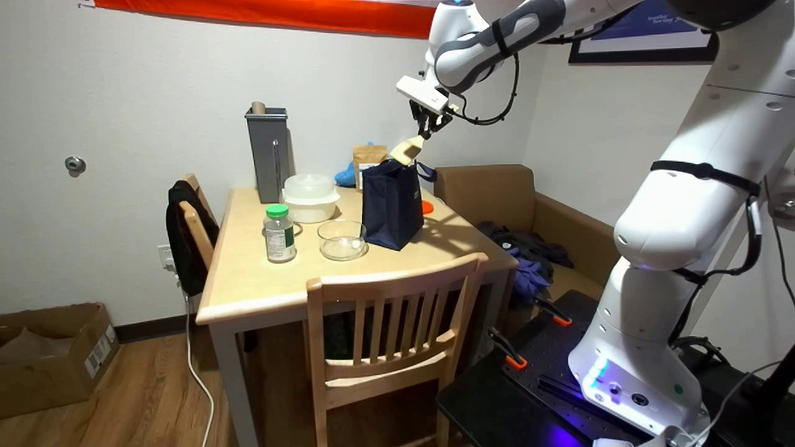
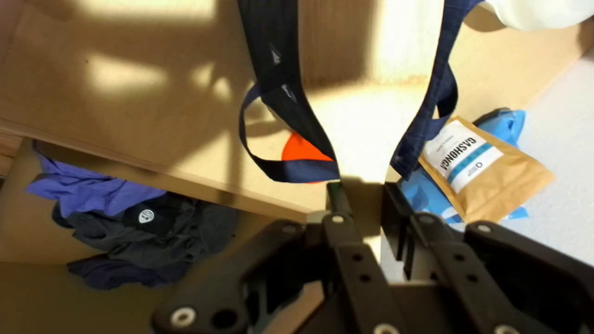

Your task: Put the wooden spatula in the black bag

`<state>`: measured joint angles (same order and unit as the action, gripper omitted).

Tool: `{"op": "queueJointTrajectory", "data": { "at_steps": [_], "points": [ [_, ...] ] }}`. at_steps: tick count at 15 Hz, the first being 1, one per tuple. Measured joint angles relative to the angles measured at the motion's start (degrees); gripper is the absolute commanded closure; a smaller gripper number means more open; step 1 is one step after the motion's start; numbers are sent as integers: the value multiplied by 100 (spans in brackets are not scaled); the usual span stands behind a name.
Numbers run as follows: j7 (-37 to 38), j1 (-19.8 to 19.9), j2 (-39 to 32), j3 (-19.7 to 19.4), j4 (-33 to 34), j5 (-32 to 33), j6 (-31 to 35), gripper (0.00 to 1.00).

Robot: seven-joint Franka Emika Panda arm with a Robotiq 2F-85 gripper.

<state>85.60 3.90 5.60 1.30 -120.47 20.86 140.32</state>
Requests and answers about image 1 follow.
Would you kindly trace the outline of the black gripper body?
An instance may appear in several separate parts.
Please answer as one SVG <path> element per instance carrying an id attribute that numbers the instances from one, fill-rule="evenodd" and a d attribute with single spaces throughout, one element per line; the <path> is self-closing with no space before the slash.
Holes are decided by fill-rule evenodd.
<path id="1" fill-rule="evenodd" d="M 449 101 L 444 92 L 437 90 L 434 82 L 415 79 L 415 76 L 401 76 L 398 92 L 410 101 L 412 116 L 427 113 L 431 125 L 439 113 L 458 113 L 458 106 Z"/>

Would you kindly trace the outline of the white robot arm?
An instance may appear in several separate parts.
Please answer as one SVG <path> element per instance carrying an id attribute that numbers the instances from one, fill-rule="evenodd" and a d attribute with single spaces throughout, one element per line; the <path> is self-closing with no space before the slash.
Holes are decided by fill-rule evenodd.
<path id="1" fill-rule="evenodd" d="M 437 131 L 449 101 L 520 50 L 586 30 L 641 0 L 521 0 L 485 19 L 474 0 L 439 0 L 421 76 L 398 90 Z M 698 287 L 718 274 L 736 215 L 757 213 L 761 184 L 795 149 L 792 0 L 668 0 L 718 38 L 718 54 L 673 142 L 614 223 L 619 261 L 566 364 L 585 399 L 654 438 L 700 444 L 716 416 L 673 349 Z"/>

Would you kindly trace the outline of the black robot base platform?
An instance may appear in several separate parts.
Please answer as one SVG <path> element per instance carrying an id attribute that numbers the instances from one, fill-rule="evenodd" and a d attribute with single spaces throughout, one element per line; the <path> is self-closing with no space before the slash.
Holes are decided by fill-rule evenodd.
<path id="1" fill-rule="evenodd" d="M 439 393 L 439 411 L 474 447 L 592 447 L 597 438 L 648 443 L 646 433 L 592 408 L 566 368 L 593 307 L 593 297 L 565 294 L 509 337 L 528 361 L 524 371 L 495 347 Z M 682 337 L 675 349 L 718 420 L 705 447 L 795 447 L 792 395 L 762 408 L 757 395 L 766 382 L 736 371 L 705 337 Z"/>

